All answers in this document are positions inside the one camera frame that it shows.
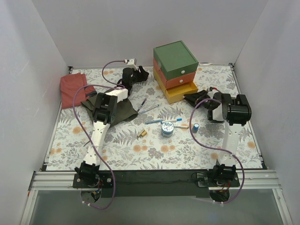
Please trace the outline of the yellow bottom drawer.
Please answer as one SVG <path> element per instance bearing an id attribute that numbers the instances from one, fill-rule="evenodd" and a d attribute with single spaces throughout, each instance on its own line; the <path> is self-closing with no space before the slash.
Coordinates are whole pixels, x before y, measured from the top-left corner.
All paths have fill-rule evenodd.
<path id="1" fill-rule="evenodd" d="M 173 88 L 165 90 L 165 97 L 168 103 L 181 101 L 185 94 L 193 94 L 198 92 L 198 87 L 194 82 L 188 82 Z"/>

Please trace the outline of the green red yellow drawer box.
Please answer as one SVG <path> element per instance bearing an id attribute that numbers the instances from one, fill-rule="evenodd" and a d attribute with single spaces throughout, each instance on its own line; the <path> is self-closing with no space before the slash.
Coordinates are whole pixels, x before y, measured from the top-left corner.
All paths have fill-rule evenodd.
<path id="1" fill-rule="evenodd" d="M 198 60 L 183 41 L 153 48 L 153 75 L 161 91 L 194 82 Z"/>

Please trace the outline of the blue white round tin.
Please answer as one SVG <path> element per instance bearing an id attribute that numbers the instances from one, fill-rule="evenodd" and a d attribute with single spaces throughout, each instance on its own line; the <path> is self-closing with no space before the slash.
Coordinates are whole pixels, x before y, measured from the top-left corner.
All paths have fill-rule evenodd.
<path id="1" fill-rule="evenodd" d="M 172 122 L 164 122 L 161 126 L 161 134 L 163 137 L 171 137 L 173 135 L 174 125 Z"/>

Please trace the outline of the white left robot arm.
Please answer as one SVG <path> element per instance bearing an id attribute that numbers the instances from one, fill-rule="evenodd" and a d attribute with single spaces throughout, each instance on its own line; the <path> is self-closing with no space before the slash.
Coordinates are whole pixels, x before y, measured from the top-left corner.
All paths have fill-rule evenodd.
<path id="1" fill-rule="evenodd" d="M 103 146 L 108 129 L 137 117 L 138 112 L 133 108 L 128 95 L 134 84 L 146 81 L 148 76 L 149 73 L 142 66 L 138 66 L 137 69 L 126 67 L 123 69 L 122 78 L 117 82 L 117 87 L 96 95 L 91 114 L 93 122 L 91 146 L 80 167 L 75 168 L 80 181 L 88 187 L 93 188 L 100 184 L 98 171 L 101 159 L 98 150 Z"/>

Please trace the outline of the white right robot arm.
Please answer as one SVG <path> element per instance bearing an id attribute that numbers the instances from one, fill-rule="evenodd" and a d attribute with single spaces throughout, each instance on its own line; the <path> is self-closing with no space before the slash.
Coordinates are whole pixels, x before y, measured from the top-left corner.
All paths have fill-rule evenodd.
<path id="1" fill-rule="evenodd" d="M 191 106 L 199 108 L 203 106 L 208 110 L 207 119 L 211 123 L 221 123 L 225 126 L 222 149 L 216 159 L 216 165 L 206 172 L 196 174 L 198 186 L 221 187 L 236 182 L 237 160 L 234 155 L 242 129 L 250 120 L 252 111 L 245 95 L 238 94 L 232 97 L 230 94 L 222 93 L 211 87 L 210 90 L 202 90 L 198 93 L 185 94 L 186 100 Z"/>

